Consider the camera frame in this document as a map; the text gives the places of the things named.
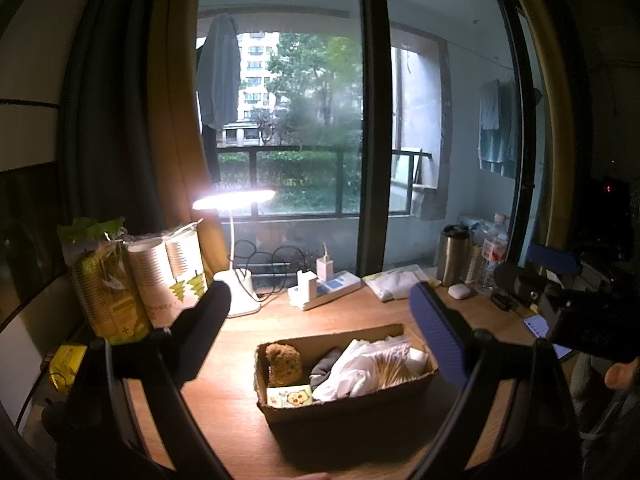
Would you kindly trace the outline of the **person hand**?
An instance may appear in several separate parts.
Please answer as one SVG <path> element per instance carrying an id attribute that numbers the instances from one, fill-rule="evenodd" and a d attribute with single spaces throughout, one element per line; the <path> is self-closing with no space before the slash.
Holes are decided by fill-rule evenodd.
<path id="1" fill-rule="evenodd" d="M 615 363 L 605 373 L 604 383 L 612 390 L 625 390 L 634 383 L 634 376 L 637 375 L 639 359 L 634 359 L 629 363 Z"/>

